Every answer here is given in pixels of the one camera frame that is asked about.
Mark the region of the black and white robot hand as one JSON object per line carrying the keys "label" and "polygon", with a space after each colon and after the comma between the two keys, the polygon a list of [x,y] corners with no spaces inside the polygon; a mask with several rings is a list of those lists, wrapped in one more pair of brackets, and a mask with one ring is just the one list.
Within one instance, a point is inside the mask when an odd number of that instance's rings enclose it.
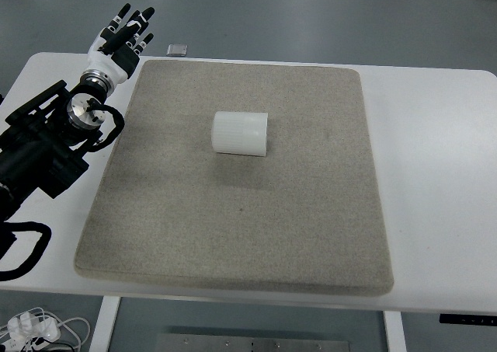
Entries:
{"label": "black and white robot hand", "polygon": [[134,12],[130,9],[131,5],[125,4],[89,48],[85,73],[102,79],[108,91],[133,75],[141,54],[154,38],[146,30],[155,9],[148,7]]}

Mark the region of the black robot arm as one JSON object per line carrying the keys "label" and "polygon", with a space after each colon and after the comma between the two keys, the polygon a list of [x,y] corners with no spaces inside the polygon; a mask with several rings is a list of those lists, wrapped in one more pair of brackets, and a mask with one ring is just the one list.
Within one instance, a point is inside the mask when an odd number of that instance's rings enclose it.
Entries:
{"label": "black robot arm", "polygon": [[1,135],[1,219],[12,217],[37,189],[55,198],[85,173],[83,159],[111,145],[124,128],[123,115],[106,105],[110,77],[85,72],[67,90],[64,80],[42,91],[5,119]]}

